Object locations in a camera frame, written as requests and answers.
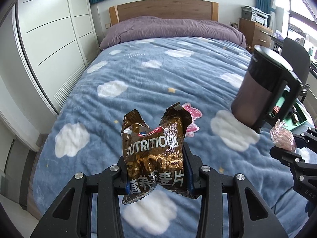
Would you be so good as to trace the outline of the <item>brown oatmeal snack packet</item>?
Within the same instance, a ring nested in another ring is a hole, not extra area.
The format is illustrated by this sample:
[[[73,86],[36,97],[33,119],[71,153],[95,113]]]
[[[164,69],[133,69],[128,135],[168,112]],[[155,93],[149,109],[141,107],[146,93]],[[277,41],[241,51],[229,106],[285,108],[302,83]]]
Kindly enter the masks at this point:
[[[149,195],[157,185],[188,197],[182,146],[192,118],[180,103],[166,109],[159,126],[151,129],[132,110],[124,115],[121,128],[122,154],[130,180],[131,192],[124,205]]]

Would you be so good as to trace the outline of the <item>pink snack packet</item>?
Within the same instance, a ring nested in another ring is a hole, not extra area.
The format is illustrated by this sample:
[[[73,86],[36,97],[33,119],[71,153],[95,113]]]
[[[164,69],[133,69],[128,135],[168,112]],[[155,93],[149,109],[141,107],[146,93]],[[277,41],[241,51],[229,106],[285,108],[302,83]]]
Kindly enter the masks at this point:
[[[284,149],[289,152],[296,151],[296,142],[290,130],[287,130],[283,121],[278,119],[275,125],[270,130],[272,144],[278,148]]]

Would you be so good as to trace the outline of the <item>green shallow tray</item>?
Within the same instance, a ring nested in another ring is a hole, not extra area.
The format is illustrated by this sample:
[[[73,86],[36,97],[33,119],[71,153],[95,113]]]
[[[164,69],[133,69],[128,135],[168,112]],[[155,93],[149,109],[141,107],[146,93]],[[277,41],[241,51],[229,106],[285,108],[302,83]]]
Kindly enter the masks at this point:
[[[287,96],[288,92],[285,90],[272,109],[271,115],[273,117],[278,114]],[[309,114],[305,112],[304,107],[301,106],[300,102],[296,99],[292,107],[289,109],[287,115],[283,118],[283,125],[291,132],[299,130],[302,127],[306,129],[305,126],[315,127],[314,123],[309,119],[308,116]]]

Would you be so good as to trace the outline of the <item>pink bow packet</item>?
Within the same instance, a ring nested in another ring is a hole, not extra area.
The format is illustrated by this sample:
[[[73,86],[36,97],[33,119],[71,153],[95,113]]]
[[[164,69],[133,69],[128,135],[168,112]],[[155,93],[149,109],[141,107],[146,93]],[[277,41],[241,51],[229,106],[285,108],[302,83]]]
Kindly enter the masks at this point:
[[[202,112],[199,109],[192,107],[191,103],[189,102],[184,103],[182,108],[187,110],[187,112],[189,112],[191,115],[192,123],[187,127],[186,136],[192,138],[194,137],[195,132],[198,132],[200,129],[199,126],[196,125],[195,120],[202,117]]]

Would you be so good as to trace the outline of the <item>blue cloud pattern blanket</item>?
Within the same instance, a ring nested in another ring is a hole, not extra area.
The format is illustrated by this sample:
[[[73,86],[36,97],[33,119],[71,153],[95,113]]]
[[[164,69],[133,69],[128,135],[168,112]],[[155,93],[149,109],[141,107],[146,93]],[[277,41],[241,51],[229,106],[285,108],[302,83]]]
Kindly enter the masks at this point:
[[[119,160],[125,114],[138,110],[155,128],[178,102],[193,112],[195,126],[186,136],[191,151],[222,174],[244,174],[294,237],[307,221],[307,201],[293,190],[290,169],[269,154],[270,125],[256,133],[230,110],[250,59],[237,44],[195,37],[103,50],[64,102],[40,153],[32,184],[39,212],[74,174],[97,174]]]

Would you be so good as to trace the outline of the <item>brown thermos mug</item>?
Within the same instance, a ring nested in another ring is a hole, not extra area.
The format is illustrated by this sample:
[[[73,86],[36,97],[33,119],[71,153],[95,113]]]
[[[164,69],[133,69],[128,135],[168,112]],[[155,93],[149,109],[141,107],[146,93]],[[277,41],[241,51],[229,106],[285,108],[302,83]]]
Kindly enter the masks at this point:
[[[283,120],[303,83],[291,65],[273,50],[254,46],[246,74],[231,105],[234,117],[257,133],[265,123]]]

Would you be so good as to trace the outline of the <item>dark grey chair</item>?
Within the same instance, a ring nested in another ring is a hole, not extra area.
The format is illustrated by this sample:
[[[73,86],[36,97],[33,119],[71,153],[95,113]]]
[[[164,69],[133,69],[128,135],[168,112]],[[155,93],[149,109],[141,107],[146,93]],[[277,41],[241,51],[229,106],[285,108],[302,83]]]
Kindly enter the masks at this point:
[[[307,90],[310,87],[307,83],[310,56],[300,42],[290,38],[284,39],[281,56],[292,66],[294,73],[304,85],[299,94],[301,96],[301,102],[303,103],[307,96]]]

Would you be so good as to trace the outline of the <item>wooden drawer cabinet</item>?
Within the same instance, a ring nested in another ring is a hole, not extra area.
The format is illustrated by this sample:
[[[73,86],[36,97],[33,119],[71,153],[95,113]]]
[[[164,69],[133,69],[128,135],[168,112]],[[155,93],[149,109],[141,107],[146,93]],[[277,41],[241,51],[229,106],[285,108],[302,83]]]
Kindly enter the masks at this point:
[[[245,36],[246,50],[253,53],[254,46],[260,45],[270,48],[272,30],[261,25],[258,22],[253,22],[244,18],[239,20],[239,31]]]

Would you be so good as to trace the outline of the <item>purple duvet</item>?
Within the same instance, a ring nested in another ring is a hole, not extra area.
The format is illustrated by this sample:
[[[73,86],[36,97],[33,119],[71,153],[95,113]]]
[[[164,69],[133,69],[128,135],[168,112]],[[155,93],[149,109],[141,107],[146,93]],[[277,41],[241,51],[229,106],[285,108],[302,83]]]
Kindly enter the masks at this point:
[[[111,26],[100,43],[99,49],[104,50],[134,40],[189,36],[230,41],[242,48],[246,47],[245,36],[242,32],[217,21],[140,16]]]

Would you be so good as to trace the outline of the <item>wooden headboard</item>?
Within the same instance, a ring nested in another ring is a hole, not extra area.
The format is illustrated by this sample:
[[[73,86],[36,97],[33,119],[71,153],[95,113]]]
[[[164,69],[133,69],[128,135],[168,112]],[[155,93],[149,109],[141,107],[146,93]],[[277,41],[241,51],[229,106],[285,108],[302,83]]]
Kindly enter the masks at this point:
[[[219,20],[219,4],[203,0],[143,0],[109,7],[111,25],[140,16]]]

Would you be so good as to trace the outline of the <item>grey printer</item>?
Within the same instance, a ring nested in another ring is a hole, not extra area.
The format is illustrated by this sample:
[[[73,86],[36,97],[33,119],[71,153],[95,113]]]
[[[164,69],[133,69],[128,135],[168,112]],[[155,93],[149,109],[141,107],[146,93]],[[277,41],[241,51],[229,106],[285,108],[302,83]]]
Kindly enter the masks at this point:
[[[258,8],[246,5],[245,7],[241,7],[241,17],[267,27],[270,14],[264,13]]]

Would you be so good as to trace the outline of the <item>white wardrobe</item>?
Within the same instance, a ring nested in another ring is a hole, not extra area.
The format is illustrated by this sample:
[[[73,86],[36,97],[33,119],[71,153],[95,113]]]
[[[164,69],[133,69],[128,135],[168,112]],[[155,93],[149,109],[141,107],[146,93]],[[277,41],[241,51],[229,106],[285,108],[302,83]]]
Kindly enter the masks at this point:
[[[100,53],[89,0],[18,0],[16,17],[30,70],[59,113]]]

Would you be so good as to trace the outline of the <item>wall power socket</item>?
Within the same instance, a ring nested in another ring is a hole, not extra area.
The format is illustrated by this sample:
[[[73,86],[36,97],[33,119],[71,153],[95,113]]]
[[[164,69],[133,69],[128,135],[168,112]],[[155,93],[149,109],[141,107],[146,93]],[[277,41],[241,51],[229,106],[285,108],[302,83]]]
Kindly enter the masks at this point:
[[[234,27],[235,29],[238,29],[238,28],[239,28],[238,23],[230,22],[230,26],[231,26],[231,27]]]

